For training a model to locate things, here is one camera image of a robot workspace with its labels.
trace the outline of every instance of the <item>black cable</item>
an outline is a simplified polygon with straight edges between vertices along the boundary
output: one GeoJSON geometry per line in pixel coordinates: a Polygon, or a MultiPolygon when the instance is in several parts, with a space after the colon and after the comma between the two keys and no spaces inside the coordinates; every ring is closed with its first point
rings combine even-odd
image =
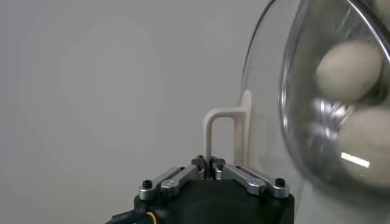
{"type": "Polygon", "coordinates": [[[118,215],[114,215],[111,220],[105,224],[133,224],[142,218],[147,216],[146,209],[136,208],[128,212],[123,212],[118,215]]]}

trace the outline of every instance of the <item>white wall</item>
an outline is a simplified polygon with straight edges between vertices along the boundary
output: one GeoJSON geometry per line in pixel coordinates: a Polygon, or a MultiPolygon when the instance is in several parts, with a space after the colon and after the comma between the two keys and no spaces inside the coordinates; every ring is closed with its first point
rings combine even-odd
{"type": "MultiPolygon", "coordinates": [[[[0,223],[103,223],[202,153],[266,0],[2,0],[0,223]]],[[[217,155],[231,160],[231,123],[217,155]]]]}

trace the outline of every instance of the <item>glass bowl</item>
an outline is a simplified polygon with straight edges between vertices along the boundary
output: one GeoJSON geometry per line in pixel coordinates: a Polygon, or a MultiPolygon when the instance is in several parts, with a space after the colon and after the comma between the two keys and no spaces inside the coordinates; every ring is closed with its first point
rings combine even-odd
{"type": "MultiPolygon", "coordinates": [[[[378,155],[367,151],[362,158],[336,150],[340,128],[354,114],[376,107],[387,110],[390,33],[383,21],[372,2],[359,0],[276,0],[260,16],[241,87],[253,93],[249,164],[285,177],[298,201],[302,175],[326,194],[355,205],[389,202],[390,184],[361,178],[377,171],[378,155]],[[383,65],[364,97],[340,102],[319,91],[316,70],[331,48],[349,40],[374,44],[383,65]],[[362,166],[351,158],[370,165],[351,173],[347,166],[362,166]]],[[[386,157],[381,159],[382,166],[386,157]]]]}

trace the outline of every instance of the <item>white egg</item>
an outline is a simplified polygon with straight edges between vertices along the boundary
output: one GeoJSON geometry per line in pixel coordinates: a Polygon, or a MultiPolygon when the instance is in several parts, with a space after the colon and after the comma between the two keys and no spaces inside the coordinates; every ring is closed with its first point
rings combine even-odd
{"type": "Polygon", "coordinates": [[[390,187],[390,109],[370,108],[351,115],[340,128],[335,149],[351,176],[390,187]]]}
{"type": "Polygon", "coordinates": [[[378,80],[382,56],[365,41],[347,41],[331,48],[317,67],[323,95],[342,102],[361,99],[378,80]]]}
{"type": "Polygon", "coordinates": [[[390,0],[375,0],[375,7],[384,19],[390,18],[390,0]]]}

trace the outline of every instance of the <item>yellow wire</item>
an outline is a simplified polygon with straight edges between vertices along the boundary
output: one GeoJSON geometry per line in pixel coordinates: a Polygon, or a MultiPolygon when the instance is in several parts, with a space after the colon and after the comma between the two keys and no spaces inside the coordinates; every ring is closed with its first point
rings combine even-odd
{"type": "Polygon", "coordinates": [[[156,219],[156,216],[153,214],[153,212],[147,212],[146,214],[148,216],[152,217],[153,224],[157,224],[157,219],[156,219]]]}

